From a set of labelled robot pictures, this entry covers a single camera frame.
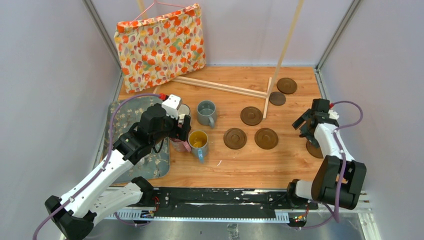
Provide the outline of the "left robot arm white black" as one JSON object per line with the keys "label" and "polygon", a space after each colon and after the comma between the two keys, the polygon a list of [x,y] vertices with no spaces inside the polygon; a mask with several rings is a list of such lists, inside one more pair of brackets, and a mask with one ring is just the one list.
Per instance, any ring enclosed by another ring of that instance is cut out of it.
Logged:
{"label": "left robot arm white black", "polygon": [[142,207],[154,202],[153,186],[136,177],[121,190],[101,194],[140,160],[157,153],[165,138],[186,141],[191,130],[190,116],[179,125],[179,101],[165,100],[147,108],[140,121],[122,134],[111,146],[106,158],[77,186],[61,197],[50,196],[45,207],[50,218],[68,240],[82,240],[105,217],[134,204]]}

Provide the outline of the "small dark brown coaster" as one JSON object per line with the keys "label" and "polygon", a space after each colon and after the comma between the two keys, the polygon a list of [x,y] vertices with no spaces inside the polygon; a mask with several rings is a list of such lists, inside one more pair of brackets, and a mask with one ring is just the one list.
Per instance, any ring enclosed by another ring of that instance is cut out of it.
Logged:
{"label": "small dark brown coaster", "polygon": [[274,91],[269,95],[268,100],[275,106],[282,106],[286,103],[286,96],[279,91]]}

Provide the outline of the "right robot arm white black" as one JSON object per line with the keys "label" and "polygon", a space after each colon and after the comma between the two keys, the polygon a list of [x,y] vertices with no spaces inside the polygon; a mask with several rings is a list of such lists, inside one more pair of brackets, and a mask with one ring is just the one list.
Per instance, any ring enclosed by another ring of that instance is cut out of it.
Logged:
{"label": "right robot arm white black", "polygon": [[312,147],[320,150],[323,161],[313,181],[292,180],[287,186],[286,204],[298,209],[308,201],[316,201],[353,210],[357,204],[367,173],[364,163],[349,153],[340,131],[339,114],[327,99],[313,99],[311,107],[293,124]]}

